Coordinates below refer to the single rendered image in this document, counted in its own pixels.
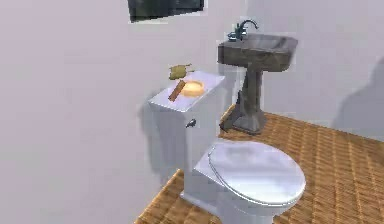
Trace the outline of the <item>orange round bowl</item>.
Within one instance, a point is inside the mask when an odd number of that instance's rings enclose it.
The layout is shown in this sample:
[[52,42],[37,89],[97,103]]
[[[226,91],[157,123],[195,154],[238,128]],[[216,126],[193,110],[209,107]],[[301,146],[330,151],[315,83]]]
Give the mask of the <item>orange round bowl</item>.
[[180,94],[185,97],[199,97],[205,92],[204,84],[200,81],[187,81]]

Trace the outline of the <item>brown wooden stick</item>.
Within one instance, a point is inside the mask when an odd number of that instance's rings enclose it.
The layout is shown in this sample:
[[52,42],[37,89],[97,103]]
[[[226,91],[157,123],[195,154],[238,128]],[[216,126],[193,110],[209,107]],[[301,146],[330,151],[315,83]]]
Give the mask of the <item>brown wooden stick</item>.
[[183,80],[180,80],[176,85],[176,87],[174,88],[174,90],[172,91],[172,93],[169,95],[168,100],[174,102],[177,99],[178,95],[183,90],[184,86],[185,86],[185,82]]

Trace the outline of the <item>white toilet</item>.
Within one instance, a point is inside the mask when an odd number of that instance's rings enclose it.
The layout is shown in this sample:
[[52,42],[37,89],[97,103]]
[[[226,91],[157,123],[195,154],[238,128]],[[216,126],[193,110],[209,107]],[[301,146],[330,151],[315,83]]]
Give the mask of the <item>white toilet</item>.
[[204,93],[170,101],[171,84],[149,100],[164,163],[184,172],[181,197],[223,224],[272,224],[304,193],[302,169],[270,145],[219,137],[229,107],[223,76],[195,71],[184,80],[201,83]]

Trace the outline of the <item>dark metal faucet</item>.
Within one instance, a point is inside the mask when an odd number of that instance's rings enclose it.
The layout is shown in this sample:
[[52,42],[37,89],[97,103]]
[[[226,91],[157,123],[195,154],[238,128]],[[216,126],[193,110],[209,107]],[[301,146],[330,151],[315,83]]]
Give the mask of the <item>dark metal faucet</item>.
[[246,25],[248,23],[252,24],[255,29],[259,28],[258,24],[254,20],[252,20],[252,19],[244,20],[241,23],[237,23],[234,30],[227,35],[228,40],[231,42],[234,42],[237,40],[242,40],[243,37],[247,35]]

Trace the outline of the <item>grey pedestal sink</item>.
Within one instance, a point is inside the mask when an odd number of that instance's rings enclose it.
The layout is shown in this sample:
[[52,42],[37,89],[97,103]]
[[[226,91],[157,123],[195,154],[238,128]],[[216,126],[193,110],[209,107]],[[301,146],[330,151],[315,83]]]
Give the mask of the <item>grey pedestal sink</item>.
[[297,45],[298,40],[293,37],[248,34],[218,46],[220,64],[246,69],[235,107],[220,124],[223,131],[236,129],[251,135],[262,131],[266,124],[260,106],[262,74],[287,70]]

